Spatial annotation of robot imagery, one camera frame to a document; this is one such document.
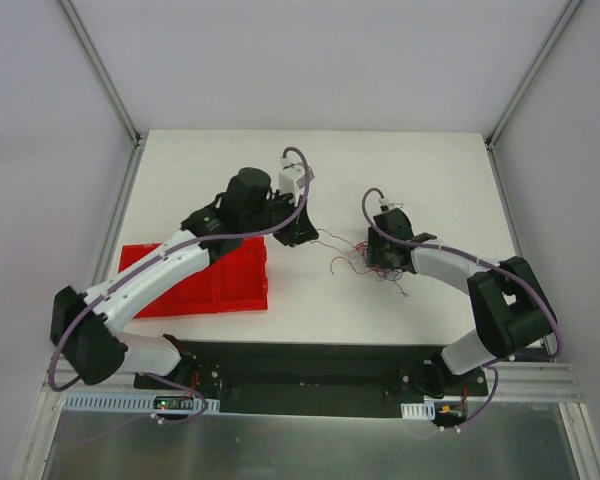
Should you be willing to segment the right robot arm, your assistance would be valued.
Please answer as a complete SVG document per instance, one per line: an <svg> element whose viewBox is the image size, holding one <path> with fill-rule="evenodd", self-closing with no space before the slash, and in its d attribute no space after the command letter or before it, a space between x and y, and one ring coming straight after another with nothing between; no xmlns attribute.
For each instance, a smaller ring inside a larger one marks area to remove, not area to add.
<svg viewBox="0 0 600 480"><path fill-rule="evenodd" d="M369 267L441 281L469 297L474 329L434 353L410 376L418 393L436 399L461 388L466 376L553 333L553 311L529 263L514 256L497 264L416 235L399 208L383 207L368 228Z"/></svg>

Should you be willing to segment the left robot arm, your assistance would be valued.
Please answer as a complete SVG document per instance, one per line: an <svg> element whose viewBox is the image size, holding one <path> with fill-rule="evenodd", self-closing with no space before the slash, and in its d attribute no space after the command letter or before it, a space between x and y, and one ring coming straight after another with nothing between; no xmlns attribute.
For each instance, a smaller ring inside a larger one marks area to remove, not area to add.
<svg viewBox="0 0 600 480"><path fill-rule="evenodd" d="M279 187L270 176L245 167L225 191L191 213L164 243L108 281L78 292L67 286L54 297L50 340L87 385L117 372L148 372L168 388L184 387L191 365L169 335L128 334L126 325L176 284L237 250L247 238L273 235L295 247L317 239L306 211L314 179L299 164L284 167Z"/></svg>

